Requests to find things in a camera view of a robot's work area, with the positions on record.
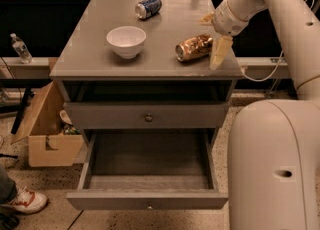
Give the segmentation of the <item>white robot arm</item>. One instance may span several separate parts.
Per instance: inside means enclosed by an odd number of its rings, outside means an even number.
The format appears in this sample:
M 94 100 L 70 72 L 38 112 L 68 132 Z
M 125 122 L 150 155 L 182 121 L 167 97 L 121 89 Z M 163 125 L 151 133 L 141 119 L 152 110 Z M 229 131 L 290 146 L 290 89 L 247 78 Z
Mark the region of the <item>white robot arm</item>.
M 228 143 L 230 230 L 318 230 L 320 22 L 303 0 L 224 0 L 211 20 L 235 36 L 268 10 L 297 97 L 243 108 Z

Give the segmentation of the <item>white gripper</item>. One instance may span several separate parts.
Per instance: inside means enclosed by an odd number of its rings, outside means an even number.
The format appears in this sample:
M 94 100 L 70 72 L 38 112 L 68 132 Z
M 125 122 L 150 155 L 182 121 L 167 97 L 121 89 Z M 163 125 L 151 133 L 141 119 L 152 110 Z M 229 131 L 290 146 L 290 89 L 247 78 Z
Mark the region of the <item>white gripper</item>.
M 199 19 L 199 23 L 204 25 L 212 23 L 217 33 L 229 35 L 213 41 L 209 67 L 211 70 L 217 70 L 232 47 L 233 38 L 231 36 L 239 35 L 248 26 L 248 22 L 240 20 L 231 11 L 228 0 L 223 0 L 214 13 L 207 13 Z

